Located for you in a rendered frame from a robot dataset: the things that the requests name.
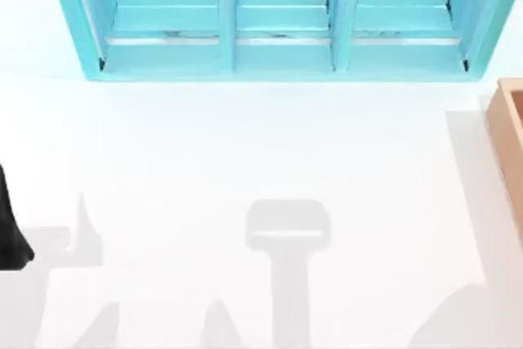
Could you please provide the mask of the salmon-coloured shallow box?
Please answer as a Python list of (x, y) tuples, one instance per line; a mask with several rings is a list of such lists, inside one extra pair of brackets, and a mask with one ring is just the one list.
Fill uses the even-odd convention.
[(523, 238), (523, 78), (501, 78), (486, 110), (489, 134)]

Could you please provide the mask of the light blue rack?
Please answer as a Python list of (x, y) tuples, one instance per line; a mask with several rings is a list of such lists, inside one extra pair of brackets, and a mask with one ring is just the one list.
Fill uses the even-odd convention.
[(92, 81), (481, 78), (515, 0), (59, 0)]

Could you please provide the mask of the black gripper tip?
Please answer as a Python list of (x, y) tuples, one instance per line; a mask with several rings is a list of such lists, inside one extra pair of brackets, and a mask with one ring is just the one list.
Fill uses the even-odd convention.
[(20, 271), (35, 253), (17, 225), (3, 166), (0, 164), (0, 271)]

